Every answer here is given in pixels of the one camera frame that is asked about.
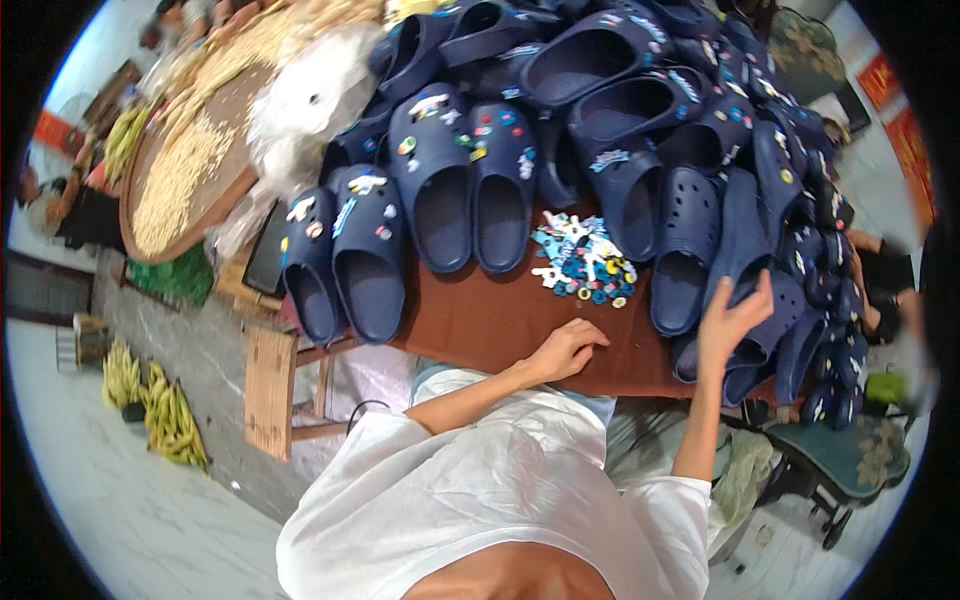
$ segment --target white sleeve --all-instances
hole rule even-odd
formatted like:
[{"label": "white sleeve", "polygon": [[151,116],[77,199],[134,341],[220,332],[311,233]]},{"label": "white sleeve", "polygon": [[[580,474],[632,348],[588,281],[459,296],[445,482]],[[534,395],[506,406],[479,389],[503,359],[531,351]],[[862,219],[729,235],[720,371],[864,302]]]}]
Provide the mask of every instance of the white sleeve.
[{"label": "white sleeve", "polygon": [[300,499],[276,541],[277,576],[287,593],[311,597],[309,578],[303,573],[316,568],[324,536],[373,503],[448,439],[445,434],[432,437],[405,415],[375,410],[364,415]]},{"label": "white sleeve", "polygon": [[623,500],[650,541],[674,597],[703,598],[708,583],[710,483],[650,477],[624,491]]}]

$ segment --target brown table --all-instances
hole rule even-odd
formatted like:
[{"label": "brown table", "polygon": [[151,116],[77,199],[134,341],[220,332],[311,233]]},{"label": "brown table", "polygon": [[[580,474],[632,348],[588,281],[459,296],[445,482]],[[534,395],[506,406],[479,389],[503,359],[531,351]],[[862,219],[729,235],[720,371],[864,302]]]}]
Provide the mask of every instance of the brown table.
[{"label": "brown table", "polygon": [[[576,210],[589,216],[590,211]],[[537,213],[536,223],[543,223]],[[431,273],[422,261],[410,265],[407,303],[400,335],[392,346],[426,358],[483,372],[501,372],[530,356],[555,328],[581,318],[611,340],[597,347],[584,370],[559,382],[591,396],[692,397],[693,385],[673,376],[670,342],[650,321],[650,269],[639,268],[636,293],[623,308],[596,305],[575,295],[561,298],[542,286],[531,269],[547,266],[529,244],[520,265],[491,277],[476,261],[452,276]],[[751,397],[776,403],[772,382]]]}]

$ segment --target red sign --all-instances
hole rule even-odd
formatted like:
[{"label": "red sign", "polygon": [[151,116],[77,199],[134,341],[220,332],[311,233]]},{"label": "red sign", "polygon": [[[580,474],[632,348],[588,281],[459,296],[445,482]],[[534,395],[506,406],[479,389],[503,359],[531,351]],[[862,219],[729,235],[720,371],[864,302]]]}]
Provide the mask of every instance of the red sign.
[{"label": "red sign", "polygon": [[890,62],[882,54],[877,54],[867,68],[860,71],[856,80],[863,87],[863,91],[867,92],[877,110],[887,106],[900,94],[900,82],[897,81]]},{"label": "red sign", "polygon": [[937,215],[933,203],[933,172],[930,169],[930,156],[926,151],[924,139],[920,134],[920,125],[910,107],[905,108],[893,121],[887,124],[887,136],[893,144],[903,176],[915,183],[913,204],[917,220],[921,226],[921,235]]}]

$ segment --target white t-shirt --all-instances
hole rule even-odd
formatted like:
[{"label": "white t-shirt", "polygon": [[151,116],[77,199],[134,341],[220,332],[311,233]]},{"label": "white t-shirt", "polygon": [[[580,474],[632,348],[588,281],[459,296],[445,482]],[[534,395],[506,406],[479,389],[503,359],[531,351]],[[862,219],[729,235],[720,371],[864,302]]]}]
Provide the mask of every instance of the white t-shirt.
[{"label": "white t-shirt", "polygon": [[[464,385],[449,373],[417,399]],[[702,598],[709,482],[652,477],[621,497],[605,456],[600,419],[543,388],[438,436],[370,411],[284,525],[280,584],[294,600],[397,599],[469,554],[534,541],[592,565],[616,598]]]}]

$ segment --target green bag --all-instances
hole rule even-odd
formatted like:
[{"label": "green bag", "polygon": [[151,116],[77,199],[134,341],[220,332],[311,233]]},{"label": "green bag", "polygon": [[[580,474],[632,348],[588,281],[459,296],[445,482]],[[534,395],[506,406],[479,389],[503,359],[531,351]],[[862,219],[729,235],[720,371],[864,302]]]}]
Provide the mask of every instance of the green bag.
[{"label": "green bag", "polygon": [[865,396],[884,404],[896,404],[906,398],[906,375],[902,371],[875,372],[867,377]]}]

